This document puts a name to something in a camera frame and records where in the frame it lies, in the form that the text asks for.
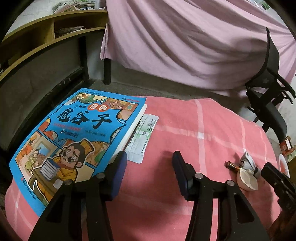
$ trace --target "yellow shelf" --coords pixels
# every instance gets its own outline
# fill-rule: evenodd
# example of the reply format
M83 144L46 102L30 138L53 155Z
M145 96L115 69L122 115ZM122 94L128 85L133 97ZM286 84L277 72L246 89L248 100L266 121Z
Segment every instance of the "yellow shelf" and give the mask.
M0 63L8 65L0 75L0 85L32 58L57 44L105 29L107 20L105 10L71 11L34 20L7 34L0 44ZM55 38L56 30L76 26L86 29Z

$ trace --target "black calligraphy character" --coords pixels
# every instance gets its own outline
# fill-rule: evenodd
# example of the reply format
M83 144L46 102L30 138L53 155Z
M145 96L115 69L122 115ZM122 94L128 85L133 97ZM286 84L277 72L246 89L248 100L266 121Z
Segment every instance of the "black calligraphy character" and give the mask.
M71 121L72 123L74 123L74 124L80 125L81 122L87 122L87 121L89 121L89 120L90 120L90 119L86 118L86 117L84 116L84 113L81 111L81 112L79 112L79 113L77 114L76 117L74 117L74 118L71 119L70 121Z
M70 114L71 112L73 112L73 109L71 109L71 108L65 109L62 114L57 116L57 118L59 118L59 121L61 121L61 122L68 122L71 117L71 115L68 116L68 114Z
M92 122L98 121L97 125L95 126L93 125L94 130L98 129L103 122L107 122L107 123L112 122L110 119L105 119L106 117L109 117L109 114L98 115L98 117L100 117L99 120L92 120Z

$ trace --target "pink curtain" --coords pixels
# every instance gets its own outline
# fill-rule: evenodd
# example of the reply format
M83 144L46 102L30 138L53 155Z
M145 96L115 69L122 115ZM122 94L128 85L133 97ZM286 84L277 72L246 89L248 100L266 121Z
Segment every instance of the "pink curtain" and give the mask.
M286 26L247 0L106 0L101 58L186 85L242 90L264 63L267 34L291 82L296 42Z

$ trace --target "black chair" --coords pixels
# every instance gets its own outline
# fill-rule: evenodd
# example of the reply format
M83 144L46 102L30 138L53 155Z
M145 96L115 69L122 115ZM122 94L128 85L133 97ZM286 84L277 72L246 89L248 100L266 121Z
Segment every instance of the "black chair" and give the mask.
M279 142L282 142L286 138L287 125L276 106L284 99L290 100L291 104L293 104L286 91L290 92L294 99L296 95L289 83L278 74L279 52L272 42L269 29L266 28L266 31L267 51L264 64L260 71L245 84L247 88L246 95L251 103L251 108L248 107L248 109L257 115L254 122L262 121L262 128L265 132L268 131L269 127L272 128ZM255 91L254 87L261 87L266 91L261 94Z

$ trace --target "magazine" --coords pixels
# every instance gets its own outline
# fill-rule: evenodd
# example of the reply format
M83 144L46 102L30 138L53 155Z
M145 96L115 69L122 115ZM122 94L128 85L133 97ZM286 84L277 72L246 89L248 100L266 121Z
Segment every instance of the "magazine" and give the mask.
M143 116L145 100L83 88L38 124L9 164L38 216L65 180L88 180L105 170Z

